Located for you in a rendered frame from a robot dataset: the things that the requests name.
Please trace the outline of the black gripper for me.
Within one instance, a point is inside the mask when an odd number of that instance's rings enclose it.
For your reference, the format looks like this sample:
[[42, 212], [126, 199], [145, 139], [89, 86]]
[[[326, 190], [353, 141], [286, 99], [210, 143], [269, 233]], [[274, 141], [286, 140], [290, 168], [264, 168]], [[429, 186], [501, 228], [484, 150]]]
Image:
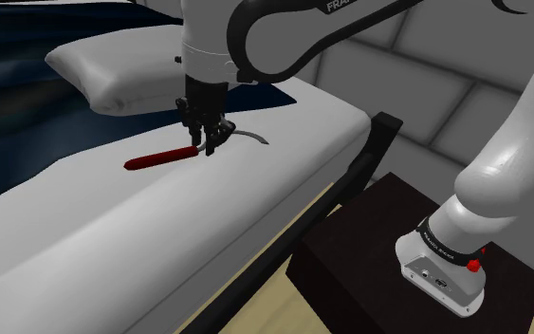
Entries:
[[186, 75], [184, 87], [184, 96], [175, 100], [181, 122], [188, 126], [192, 146], [202, 143], [201, 129], [204, 126], [205, 154], [209, 157], [236, 129], [233, 122], [221, 119], [225, 112], [229, 84], [205, 83]]

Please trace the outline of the red-handled curved metal tool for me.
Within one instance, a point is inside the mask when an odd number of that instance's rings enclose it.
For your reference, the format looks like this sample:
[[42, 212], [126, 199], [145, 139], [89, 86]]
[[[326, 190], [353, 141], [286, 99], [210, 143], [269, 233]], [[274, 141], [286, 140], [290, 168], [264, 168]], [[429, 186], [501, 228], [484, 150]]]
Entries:
[[[216, 143], [214, 143], [212, 146], [217, 147], [219, 144], [224, 143], [228, 140], [228, 138], [231, 135], [241, 135], [246, 136], [252, 139], [258, 140], [260, 143], [269, 145], [269, 142], [263, 138], [262, 136], [248, 132], [243, 130], [233, 130], [229, 135], [226, 135], [225, 139], [219, 139]], [[138, 158], [132, 158], [127, 160], [123, 164], [123, 168], [127, 171], [136, 171], [141, 170], [145, 168], [150, 168], [170, 162], [179, 161], [186, 158], [194, 158], [197, 157], [201, 152], [203, 152], [207, 148], [207, 144], [209, 142], [209, 139], [206, 139], [203, 143], [196, 146], [187, 146], [183, 148], [178, 148], [170, 151], [155, 153], [152, 155], [147, 155], [143, 157]]]

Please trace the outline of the white pillow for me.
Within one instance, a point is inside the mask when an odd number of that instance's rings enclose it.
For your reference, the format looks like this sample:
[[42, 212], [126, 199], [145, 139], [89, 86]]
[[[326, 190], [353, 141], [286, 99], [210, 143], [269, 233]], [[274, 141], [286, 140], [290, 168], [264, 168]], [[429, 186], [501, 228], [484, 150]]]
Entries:
[[122, 29], [57, 46], [45, 61], [94, 112], [115, 117], [175, 109], [186, 76], [236, 83], [230, 55], [195, 49], [181, 37], [176, 25]]

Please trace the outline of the dark blue blanket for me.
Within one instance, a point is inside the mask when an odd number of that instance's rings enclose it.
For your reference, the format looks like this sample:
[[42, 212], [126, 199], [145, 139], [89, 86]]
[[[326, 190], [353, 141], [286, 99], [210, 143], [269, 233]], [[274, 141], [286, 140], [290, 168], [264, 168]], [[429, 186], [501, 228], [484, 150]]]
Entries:
[[0, 194], [60, 158], [178, 123], [173, 108], [128, 117], [93, 112], [45, 56], [82, 38], [181, 23], [131, 3], [0, 5]]

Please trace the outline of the dark robot stand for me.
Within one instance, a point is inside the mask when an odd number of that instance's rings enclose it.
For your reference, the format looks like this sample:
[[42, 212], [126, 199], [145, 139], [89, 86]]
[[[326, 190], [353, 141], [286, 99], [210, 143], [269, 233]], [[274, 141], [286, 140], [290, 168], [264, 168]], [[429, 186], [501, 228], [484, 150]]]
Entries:
[[437, 207], [389, 173], [312, 228], [286, 275], [331, 334], [528, 334], [534, 270], [494, 243], [485, 299], [468, 318], [401, 275], [397, 239]]

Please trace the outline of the bed with black frame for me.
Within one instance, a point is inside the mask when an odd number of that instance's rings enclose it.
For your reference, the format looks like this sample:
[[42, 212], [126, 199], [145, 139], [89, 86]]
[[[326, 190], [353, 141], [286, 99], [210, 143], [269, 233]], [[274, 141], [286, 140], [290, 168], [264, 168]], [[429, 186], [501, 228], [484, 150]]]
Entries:
[[138, 171], [185, 145], [174, 124], [62, 158], [0, 195], [0, 334], [171, 334], [368, 141], [362, 110], [308, 83], [234, 112], [211, 156]]

